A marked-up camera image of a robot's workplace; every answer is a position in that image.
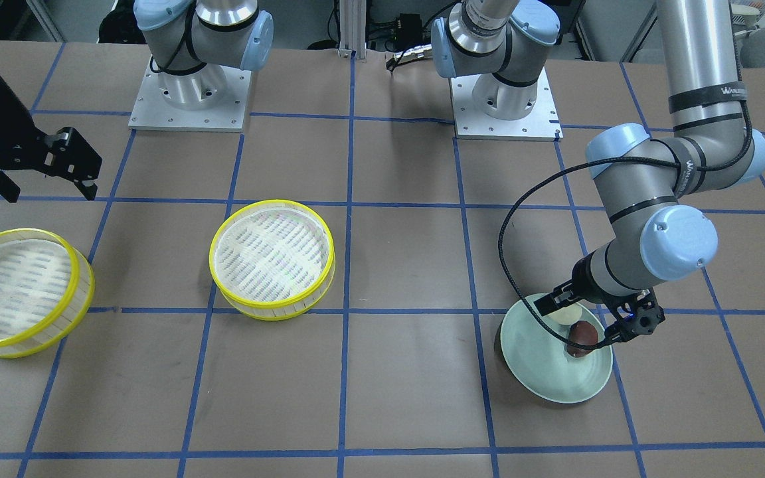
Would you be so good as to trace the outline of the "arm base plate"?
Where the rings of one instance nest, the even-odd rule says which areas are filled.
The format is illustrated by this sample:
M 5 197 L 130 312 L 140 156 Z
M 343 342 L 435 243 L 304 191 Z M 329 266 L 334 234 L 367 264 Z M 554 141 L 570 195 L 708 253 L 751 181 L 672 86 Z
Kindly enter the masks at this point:
M 160 72 L 151 61 L 128 122 L 134 130 L 242 133 L 254 72 L 201 64 L 181 73 Z
M 525 87 L 504 84 L 492 74 L 450 78 L 450 99 L 460 139 L 562 139 L 544 68 L 537 82 Z

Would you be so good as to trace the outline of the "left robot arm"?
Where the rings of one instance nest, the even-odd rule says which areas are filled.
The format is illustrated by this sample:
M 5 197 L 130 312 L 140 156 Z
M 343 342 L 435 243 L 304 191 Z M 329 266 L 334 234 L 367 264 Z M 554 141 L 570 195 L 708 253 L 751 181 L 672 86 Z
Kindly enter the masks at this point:
M 599 133 L 583 164 L 537 184 L 591 171 L 614 238 L 579 260 L 571 278 L 526 309 L 572 357 L 653 333 L 665 319 L 656 285 L 704 268 L 717 231 L 686 195 L 727 189 L 765 170 L 753 128 L 728 1 L 658 1 L 672 115 L 670 138 L 629 122 Z M 502 95 L 531 93 L 558 36 L 556 13 L 538 1 L 458 1 L 430 28 L 443 78 L 488 75 L 483 111 L 513 120 Z

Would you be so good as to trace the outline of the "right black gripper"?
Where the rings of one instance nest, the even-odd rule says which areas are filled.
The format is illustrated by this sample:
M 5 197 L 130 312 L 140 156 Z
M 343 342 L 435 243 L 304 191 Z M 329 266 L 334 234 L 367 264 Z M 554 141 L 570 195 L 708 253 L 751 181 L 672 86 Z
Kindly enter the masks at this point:
M 102 157 L 75 127 L 44 134 L 0 75 L 0 196 L 18 202 L 21 188 L 5 172 L 36 166 L 45 175 L 72 182 L 86 200 L 96 199 Z

